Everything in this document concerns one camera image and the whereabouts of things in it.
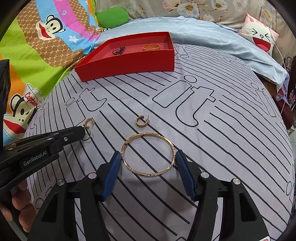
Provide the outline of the person's left hand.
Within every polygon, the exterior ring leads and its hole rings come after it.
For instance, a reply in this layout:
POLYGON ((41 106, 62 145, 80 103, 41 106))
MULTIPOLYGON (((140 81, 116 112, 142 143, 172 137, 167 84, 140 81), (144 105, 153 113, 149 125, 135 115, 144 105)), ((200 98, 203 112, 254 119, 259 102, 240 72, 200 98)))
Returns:
POLYGON ((18 184, 16 193, 11 198, 13 207, 20 211, 18 220, 23 230, 27 233, 30 232, 33 222, 36 217, 36 210, 31 203, 31 194, 28 189, 27 180, 23 180, 18 184))

